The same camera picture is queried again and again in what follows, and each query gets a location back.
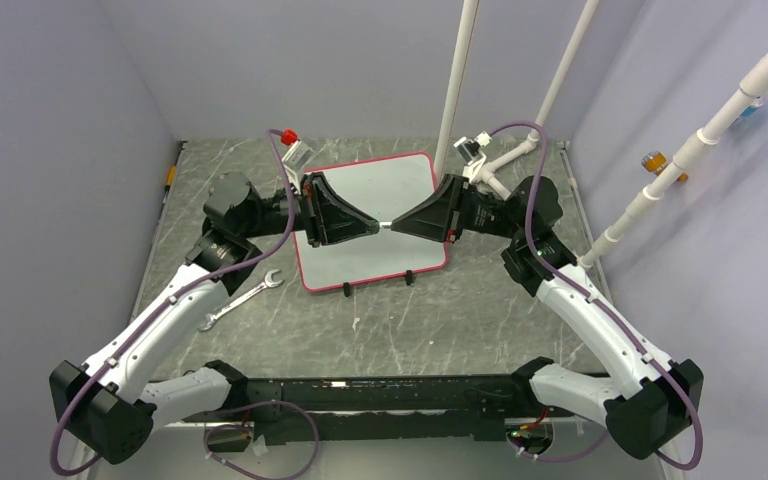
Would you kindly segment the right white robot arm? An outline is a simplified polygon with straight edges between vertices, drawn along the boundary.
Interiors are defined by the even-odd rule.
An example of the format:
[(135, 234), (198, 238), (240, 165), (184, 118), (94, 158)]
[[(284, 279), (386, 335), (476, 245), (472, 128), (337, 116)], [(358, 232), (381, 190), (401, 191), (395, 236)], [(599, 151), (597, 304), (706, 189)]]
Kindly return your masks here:
[(690, 359), (673, 360), (606, 299), (555, 234), (562, 215), (558, 189), (546, 177), (526, 178), (501, 200), (461, 176), (447, 175), (389, 228), (439, 243), (453, 243), (465, 231), (509, 239), (501, 258), (511, 280), (563, 320), (606, 371), (593, 377), (545, 357), (531, 360), (511, 375), (517, 411), (565, 410), (601, 425), (638, 460), (660, 456), (662, 447), (687, 429), (700, 440), (701, 369)]

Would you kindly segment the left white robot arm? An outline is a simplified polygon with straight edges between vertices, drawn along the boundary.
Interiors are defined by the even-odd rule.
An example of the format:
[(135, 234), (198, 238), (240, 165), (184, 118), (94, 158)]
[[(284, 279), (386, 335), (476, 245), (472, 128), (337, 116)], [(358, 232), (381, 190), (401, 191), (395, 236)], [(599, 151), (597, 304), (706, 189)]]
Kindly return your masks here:
[(202, 235), (166, 288), (114, 340), (81, 364), (51, 373), (57, 427), (97, 458), (118, 464), (156, 430), (214, 412), (239, 417), (249, 401), (247, 377), (215, 360), (195, 372), (156, 382), (159, 366), (207, 314), (231, 299), (266, 253), (254, 239), (287, 241), (304, 231), (315, 247), (376, 234), (379, 222), (340, 197), (320, 172), (262, 197), (240, 172), (210, 186)]

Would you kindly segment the pink framed whiteboard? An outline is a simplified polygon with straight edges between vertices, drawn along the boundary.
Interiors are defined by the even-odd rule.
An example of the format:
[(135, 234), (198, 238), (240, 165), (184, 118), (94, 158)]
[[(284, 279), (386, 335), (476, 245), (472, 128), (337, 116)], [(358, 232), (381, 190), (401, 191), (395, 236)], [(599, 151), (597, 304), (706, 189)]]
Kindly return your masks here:
[[(321, 167), (343, 199), (381, 222), (389, 222), (435, 190), (433, 160), (415, 152)], [(383, 229), (336, 245), (311, 247), (295, 234), (301, 282), (309, 292), (340, 289), (443, 268), (448, 249), (441, 243)]]

